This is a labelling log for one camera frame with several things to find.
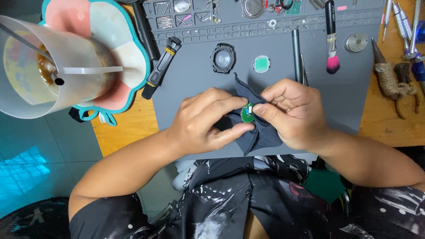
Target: forearm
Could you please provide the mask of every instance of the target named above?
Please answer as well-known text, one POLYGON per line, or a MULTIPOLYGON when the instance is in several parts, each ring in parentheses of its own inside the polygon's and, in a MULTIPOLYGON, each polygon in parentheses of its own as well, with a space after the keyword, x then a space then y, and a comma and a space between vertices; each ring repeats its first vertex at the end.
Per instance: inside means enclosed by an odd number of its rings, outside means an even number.
POLYGON ((168 140, 167 132, 158 132, 100 160, 78 182, 73 194, 101 198, 134 193, 182 156, 176 142, 168 140))
POLYGON ((373 139, 331 131, 322 148, 312 150, 355 185, 399 187, 425 181, 409 157, 373 139))

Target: label tag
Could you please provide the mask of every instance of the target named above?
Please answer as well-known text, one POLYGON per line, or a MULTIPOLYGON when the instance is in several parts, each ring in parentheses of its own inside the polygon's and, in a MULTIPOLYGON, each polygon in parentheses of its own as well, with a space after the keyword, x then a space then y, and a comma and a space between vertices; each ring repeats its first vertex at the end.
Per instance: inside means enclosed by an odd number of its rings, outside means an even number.
POLYGON ((103 114, 100 112, 99 112, 99 119, 101 123, 106 123, 105 116, 103 116, 103 114))

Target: wooden desk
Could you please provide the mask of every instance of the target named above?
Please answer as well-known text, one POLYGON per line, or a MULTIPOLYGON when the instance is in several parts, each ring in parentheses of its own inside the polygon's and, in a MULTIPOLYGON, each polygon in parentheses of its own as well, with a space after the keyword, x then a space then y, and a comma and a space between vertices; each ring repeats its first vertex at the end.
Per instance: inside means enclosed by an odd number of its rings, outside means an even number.
MULTIPOLYGON (((409 20, 412 21, 415 0, 403 0, 400 4, 409 20)), ((382 34, 383 26, 381 25, 378 46, 387 61, 393 65, 401 62, 402 42, 393 17, 391 17, 384 44, 382 44, 382 34)), ((418 49, 425 53, 425 45, 418 45, 418 49)), ((372 73, 359 135, 376 139, 393 147, 425 145, 425 106, 421 107, 421 114, 414 115, 414 98, 408 96, 403 99, 403 102, 407 108, 412 109, 408 120, 402 120, 397 116, 394 101, 382 96, 377 77, 372 73)), ((118 123, 115 127, 102 124, 98 118, 92 120, 103 156, 158 132, 152 100, 143 99, 141 91, 136 93, 134 103, 128 111, 115 114, 114 117, 118 123)))

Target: person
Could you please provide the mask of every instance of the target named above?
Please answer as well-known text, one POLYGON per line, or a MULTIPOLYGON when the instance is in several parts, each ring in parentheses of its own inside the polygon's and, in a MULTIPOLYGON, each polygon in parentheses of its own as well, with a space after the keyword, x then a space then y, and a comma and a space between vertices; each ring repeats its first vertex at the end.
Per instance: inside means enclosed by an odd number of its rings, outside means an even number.
POLYGON ((69 200, 71 238, 425 237, 425 173, 413 160, 375 140, 330 129, 317 89, 283 79, 261 96, 269 103, 255 105, 253 112, 283 143, 319 155, 354 185, 349 213, 303 188, 284 156, 208 159, 189 174, 181 199, 157 233, 134 192, 176 159, 221 149, 254 128, 251 123, 215 128, 248 101, 210 88, 184 99, 169 128, 87 171, 69 200))

